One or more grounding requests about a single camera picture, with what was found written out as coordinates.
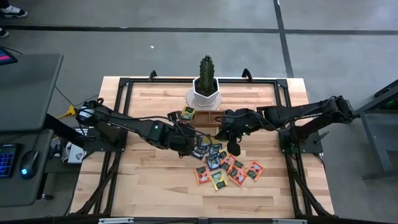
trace concrete floor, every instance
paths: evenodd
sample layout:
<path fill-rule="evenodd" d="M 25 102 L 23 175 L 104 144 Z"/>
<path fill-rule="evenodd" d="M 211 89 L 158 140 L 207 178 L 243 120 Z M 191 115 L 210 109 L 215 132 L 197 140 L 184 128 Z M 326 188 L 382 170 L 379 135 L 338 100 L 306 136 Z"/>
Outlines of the concrete floor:
<path fill-rule="evenodd" d="M 0 24 L 259 28 L 277 29 L 272 0 L 19 0 L 25 19 Z M 286 29 L 396 30 L 394 0 L 280 0 Z M 105 75 L 198 75 L 200 59 L 210 54 L 216 75 L 238 77 L 244 68 L 255 77 L 286 77 L 279 34 L 182 32 L 55 32 L 10 30 L 0 45 L 25 54 L 59 52 L 64 63 L 57 86 L 72 102 L 98 93 Z M 396 35 L 287 35 L 294 77 L 304 78 L 311 102 L 343 95 L 353 108 L 397 79 Z M 50 113 L 68 106 L 54 93 Z M 74 120 L 65 121 L 75 125 Z M 362 181 L 380 169 L 359 120 L 334 124 L 322 141 L 335 213 L 345 218 L 398 222 L 398 180 Z M 75 175 L 55 176 L 47 190 L 52 202 L 0 208 L 0 219 L 63 215 Z"/>

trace cactus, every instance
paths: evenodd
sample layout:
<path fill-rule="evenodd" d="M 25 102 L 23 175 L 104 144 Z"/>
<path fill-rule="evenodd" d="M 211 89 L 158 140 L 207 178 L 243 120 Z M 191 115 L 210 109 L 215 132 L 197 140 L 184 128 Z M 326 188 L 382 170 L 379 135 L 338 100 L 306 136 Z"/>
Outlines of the cactus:
<path fill-rule="evenodd" d="M 200 62 L 200 90 L 206 95 L 210 96 L 214 92 L 214 65 L 211 57 L 206 55 Z"/>

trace computer mouse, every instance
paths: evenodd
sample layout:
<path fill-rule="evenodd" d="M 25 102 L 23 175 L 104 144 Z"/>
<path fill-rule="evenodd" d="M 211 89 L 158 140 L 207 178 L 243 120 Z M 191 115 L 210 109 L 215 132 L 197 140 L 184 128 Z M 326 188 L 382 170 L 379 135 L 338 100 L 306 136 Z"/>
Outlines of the computer mouse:
<path fill-rule="evenodd" d="M 19 163 L 19 174 L 25 180 L 29 180 L 36 175 L 37 161 L 39 160 L 39 152 L 31 150 L 26 152 Z"/>

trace keyboard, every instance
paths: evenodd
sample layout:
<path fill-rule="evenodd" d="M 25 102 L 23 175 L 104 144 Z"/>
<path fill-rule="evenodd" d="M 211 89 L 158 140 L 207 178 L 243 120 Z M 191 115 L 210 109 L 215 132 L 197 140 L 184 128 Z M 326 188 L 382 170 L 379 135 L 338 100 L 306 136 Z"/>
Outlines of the keyboard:
<path fill-rule="evenodd" d="M 0 178 L 10 178 L 20 144 L 0 144 Z"/>

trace gray desk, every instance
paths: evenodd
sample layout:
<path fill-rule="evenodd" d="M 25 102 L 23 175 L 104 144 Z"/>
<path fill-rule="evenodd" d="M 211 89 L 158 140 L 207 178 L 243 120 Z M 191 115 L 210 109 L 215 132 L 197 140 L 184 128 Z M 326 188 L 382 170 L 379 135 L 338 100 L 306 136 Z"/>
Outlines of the gray desk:
<path fill-rule="evenodd" d="M 0 66 L 0 131 L 40 130 L 62 64 L 60 54 L 17 55 Z"/>
<path fill-rule="evenodd" d="M 15 158 L 16 164 L 14 170 L 12 171 L 12 178 L 0 179 L 0 207 L 32 205 L 35 202 L 37 194 L 40 190 L 40 183 L 42 181 L 45 164 L 50 151 L 50 143 L 53 138 L 53 131 L 46 129 L 20 136 L 21 134 L 23 133 L 0 135 L 0 142 L 4 141 L 4 143 L 22 144 L 22 148 L 18 150 L 17 156 Z M 32 150 L 38 134 L 39 137 L 37 138 L 37 142 L 34 147 L 34 150 L 39 151 L 40 153 L 37 173 L 32 179 L 24 180 L 19 174 L 19 164 L 21 157 L 25 152 Z"/>

